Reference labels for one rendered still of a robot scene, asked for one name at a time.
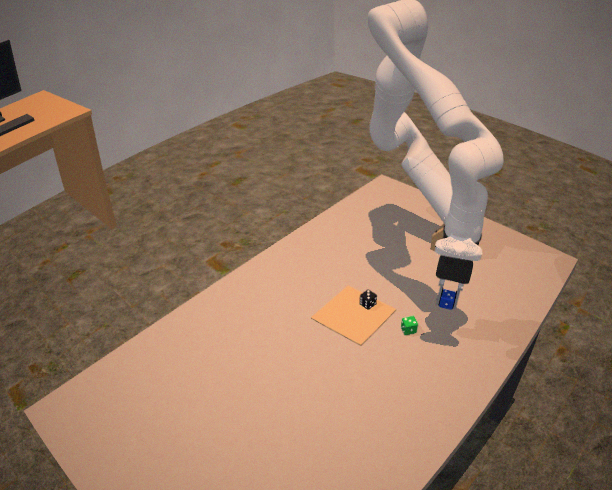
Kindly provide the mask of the green die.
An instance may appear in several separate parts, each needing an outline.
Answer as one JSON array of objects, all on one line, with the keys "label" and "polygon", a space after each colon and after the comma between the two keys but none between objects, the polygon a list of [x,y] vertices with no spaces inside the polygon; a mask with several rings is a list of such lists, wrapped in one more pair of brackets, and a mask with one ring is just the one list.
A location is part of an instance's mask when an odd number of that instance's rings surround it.
[{"label": "green die", "polygon": [[418,323],[414,316],[402,318],[401,329],[404,335],[417,333]]}]

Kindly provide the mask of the orange flat square mat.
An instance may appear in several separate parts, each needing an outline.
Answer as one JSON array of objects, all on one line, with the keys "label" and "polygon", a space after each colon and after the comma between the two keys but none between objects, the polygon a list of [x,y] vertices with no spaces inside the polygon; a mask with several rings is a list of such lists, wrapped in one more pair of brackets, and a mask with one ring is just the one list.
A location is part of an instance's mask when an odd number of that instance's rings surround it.
[{"label": "orange flat square mat", "polygon": [[311,319],[361,346],[396,311],[379,300],[366,309],[359,304],[361,293],[347,286]]}]

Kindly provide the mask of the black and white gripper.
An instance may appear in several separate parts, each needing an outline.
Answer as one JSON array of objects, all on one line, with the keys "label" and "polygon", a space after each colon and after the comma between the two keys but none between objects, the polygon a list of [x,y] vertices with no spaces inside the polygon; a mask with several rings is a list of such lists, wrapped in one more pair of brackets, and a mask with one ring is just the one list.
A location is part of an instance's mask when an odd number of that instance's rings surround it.
[{"label": "black and white gripper", "polygon": [[443,239],[438,240],[435,246],[435,252],[440,255],[436,270],[436,277],[440,278],[436,305],[440,304],[445,280],[449,280],[459,283],[452,308],[456,309],[460,291],[463,291],[464,284],[470,282],[473,261],[479,261],[482,256],[482,249],[478,245],[482,238],[483,221],[484,218],[477,223],[459,221],[449,209]]}]

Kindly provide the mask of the black die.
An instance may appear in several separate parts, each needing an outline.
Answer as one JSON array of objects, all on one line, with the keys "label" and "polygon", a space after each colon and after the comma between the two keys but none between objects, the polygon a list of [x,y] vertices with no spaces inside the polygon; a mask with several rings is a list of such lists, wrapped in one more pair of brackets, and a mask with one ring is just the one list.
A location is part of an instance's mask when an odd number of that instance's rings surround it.
[{"label": "black die", "polygon": [[377,303],[377,295],[370,291],[369,289],[360,294],[360,302],[359,304],[365,307],[366,309],[370,309]]}]

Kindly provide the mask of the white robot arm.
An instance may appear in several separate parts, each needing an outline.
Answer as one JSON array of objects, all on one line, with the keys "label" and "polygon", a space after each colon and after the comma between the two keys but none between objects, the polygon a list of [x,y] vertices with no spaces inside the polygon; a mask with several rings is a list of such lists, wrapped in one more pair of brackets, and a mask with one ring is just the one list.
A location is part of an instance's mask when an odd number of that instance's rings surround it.
[{"label": "white robot arm", "polygon": [[[416,0],[378,6],[368,13],[368,26],[387,55],[376,72],[370,122],[374,144],[383,151],[391,151],[406,141],[408,151],[402,168],[444,224],[449,208],[459,221],[481,221],[488,192],[477,180],[501,170],[503,152],[496,138],[472,114],[456,86],[419,60],[428,32],[423,6]],[[464,141],[450,153],[450,174],[405,113],[414,90],[440,131]]]}]

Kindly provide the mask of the blue die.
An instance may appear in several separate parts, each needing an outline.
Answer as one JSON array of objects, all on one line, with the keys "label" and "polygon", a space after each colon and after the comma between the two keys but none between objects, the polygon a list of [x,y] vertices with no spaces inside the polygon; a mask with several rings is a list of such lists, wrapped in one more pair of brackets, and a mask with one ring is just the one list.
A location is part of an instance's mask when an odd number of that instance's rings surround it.
[{"label": "blue die", "polygon": [[439,307],[452,310],[455,294],[455,291],[443,289]]}]

